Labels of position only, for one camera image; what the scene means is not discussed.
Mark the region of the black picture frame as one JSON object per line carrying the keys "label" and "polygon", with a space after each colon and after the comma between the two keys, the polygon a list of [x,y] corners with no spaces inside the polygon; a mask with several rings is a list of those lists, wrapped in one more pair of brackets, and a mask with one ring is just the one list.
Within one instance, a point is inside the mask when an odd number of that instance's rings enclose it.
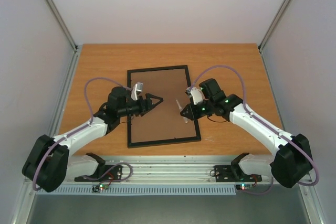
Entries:
{"label": "black picture frame", "polygon": [[187,65],[132,69],[128,86],[143,83],[142,94],[162,97],[163,102],[143,117],[128,122],[128,148],[197,142],[201,140],[197,120],[186,120],[180,111],[190,104],[185,90],[191,86]]}

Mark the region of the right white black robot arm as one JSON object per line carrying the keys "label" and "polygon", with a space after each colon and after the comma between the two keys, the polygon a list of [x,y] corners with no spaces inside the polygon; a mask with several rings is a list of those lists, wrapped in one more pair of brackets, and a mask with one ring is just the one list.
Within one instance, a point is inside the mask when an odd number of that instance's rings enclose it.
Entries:
{"label": "right white black robot arm", "polygon": [[242,153],[231,162],[232,175],[243,180],[249,175],[273,177],[280,185],[292,188],[312,169],[312,154],[308,139],[283,131],[254,112],[242,98],[226,95],[213,78],[200,83],[199,88],[187,88],[190,103],[180,115],[196,121],[204,116],[220,116],[258,140],[272,158],[258,158]]}

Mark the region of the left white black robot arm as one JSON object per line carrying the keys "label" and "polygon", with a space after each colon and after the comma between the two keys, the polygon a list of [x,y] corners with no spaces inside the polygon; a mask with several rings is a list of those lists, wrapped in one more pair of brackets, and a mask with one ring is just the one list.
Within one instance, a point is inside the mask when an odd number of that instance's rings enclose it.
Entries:
{"label": "left white black robot arm", "polygon": [[102,158],[93,153],[79,159],[71,157],[82,147],[112,132],[122,117],[144,116],[164,101],[162,97],[150,93],[141,96],[140,93],[138,88],[128,91],[124,87],[114,87],[107,101],[87,122],[60,135],[40,136],[22,168],[22,174],[31,180],[33,190],[52,192],[66,177],[102,180],[106,175]]}

